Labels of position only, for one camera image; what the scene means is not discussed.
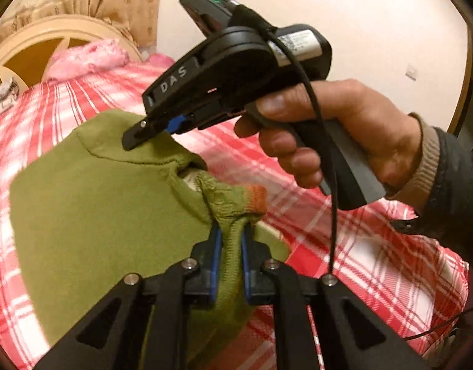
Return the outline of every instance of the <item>metal screw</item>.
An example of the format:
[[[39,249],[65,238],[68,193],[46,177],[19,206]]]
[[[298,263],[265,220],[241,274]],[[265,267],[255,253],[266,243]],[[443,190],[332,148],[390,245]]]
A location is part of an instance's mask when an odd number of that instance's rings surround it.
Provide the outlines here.
[[[124,282],[127,285],[135,285],[139,282],[139,280],[140,280],[139,275],[135,273],[130,273],[124,276]]]
[[[194,258],[186,258],[183,262],[181,262],[181,266],[186,269],[186,270],[191,270],[193,268],[196,268],[198,265],[197,260]]]
[[[332,274],[326,274],[322,277],[322,282],[327,286],[334,286],[337,284],[337,278]]]
[[[270,258],[265,261],[264,266],[268,270],[277,270],[281,266],[281,263],[277,260],[274,260],[273,258]]]

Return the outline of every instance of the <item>white label sticker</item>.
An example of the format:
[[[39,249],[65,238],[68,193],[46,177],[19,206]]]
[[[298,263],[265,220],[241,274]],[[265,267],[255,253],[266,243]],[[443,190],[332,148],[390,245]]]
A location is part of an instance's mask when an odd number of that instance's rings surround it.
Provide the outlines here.
[[[290,49],[299,61],[322,55],[322,46],[310,29],[279,36],[278,39],[282,41],[288,49]],[[276,56],[279,66],[290,64],[290,61],[286,58],[279,47],[277,47],[273,42],[268,42],[268,44]]]

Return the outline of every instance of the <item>human hand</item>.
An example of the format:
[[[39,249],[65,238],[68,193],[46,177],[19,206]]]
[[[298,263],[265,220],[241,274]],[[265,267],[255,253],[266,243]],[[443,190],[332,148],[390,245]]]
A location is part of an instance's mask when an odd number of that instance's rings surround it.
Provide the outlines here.
[[[312,82],[324,119],[336,118],[365,150],[376,178],[400,190],[421,160],[418,121],[402,113],[381,93],[353,79]],[[274,121],[313,119],[310,100],[302,84],[262,97],[257,109]],[[314,188],[322,182],[320,157],[308,147],[296,146],[295,138],[282,129],[262,128],[248,114],[235,124],[235,134],[246,138],[259,132],[264,152],[277,157],[280,166],[295,177],[298,186]]]

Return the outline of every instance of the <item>brown sleeve cuff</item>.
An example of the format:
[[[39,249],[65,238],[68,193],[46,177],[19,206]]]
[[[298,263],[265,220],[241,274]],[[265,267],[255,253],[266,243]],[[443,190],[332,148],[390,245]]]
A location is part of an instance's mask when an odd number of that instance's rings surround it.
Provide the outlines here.
[[[386,196],[389,200],[399,200],[412,206],[418,213],[423,211],[433,187],[440,158],[440,144],[437,132],[416,113],[411,113],[421,127],[422,156],[421,162],[408,183],[396,194]]]

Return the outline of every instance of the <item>red and white bedding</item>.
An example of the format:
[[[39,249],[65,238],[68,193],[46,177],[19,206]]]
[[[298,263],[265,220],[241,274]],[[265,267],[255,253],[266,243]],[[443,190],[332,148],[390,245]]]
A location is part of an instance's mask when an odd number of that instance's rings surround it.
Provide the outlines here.
[[[127,64],[52,85],[38,84],[0,116],[0,343],[19,369],[30,369],[49,349],[26,293],[9,220],[9,186],[18,171],[50,150],[75,127],[112,107],[143,113],[141,93],[167,65]],[[200,154],[210,171],[228,183],[261,183],[268,190],[264,220],[292,247],[288,263],[300,273],[326,271],[329,198],[298,188],[265,156],[256,138],[240,140],[232,124],[175,137]],[[336,273],[399,335],[426,331],[460,312],[467,297],[467,264],[423,236],[404,236],[389,225],[412,209],[380,200],[339,213]],[[420,354],[447,331],[410,342]],[[211,368],[275,368],[272,314],[257,310],[240,337]]]

